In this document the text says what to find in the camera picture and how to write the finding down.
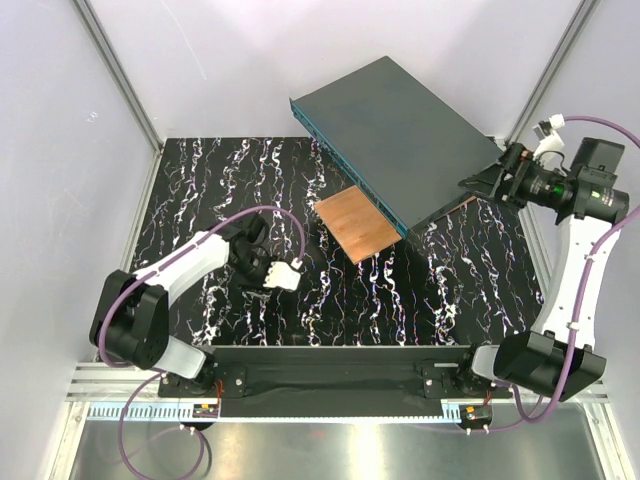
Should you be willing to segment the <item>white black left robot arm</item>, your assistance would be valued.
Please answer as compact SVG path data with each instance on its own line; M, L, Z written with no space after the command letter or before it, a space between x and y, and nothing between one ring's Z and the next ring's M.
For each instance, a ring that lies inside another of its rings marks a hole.
M252 213L195 233L150 266L109 274L89 333L100 359L115 368L164 373L193 395L208 394L217 382L215 360L170 333L170 308L202 278L227 265L261 288L271 261L263 247L267 227L264 218Z

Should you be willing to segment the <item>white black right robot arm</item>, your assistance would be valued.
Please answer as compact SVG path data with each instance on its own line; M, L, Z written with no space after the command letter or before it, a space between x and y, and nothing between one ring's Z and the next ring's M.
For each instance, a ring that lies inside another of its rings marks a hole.
M454 371L454 384L476 396L506 382L564 402L604 374L594 351L595 310L604 270L629 210L615 189L621 144L586 137L568 171L548 170L541 151L509 146L496 163L459 185L477 197L522 209L533 203L556 214L559 252L544 303L529 330L496 346L477 346Z

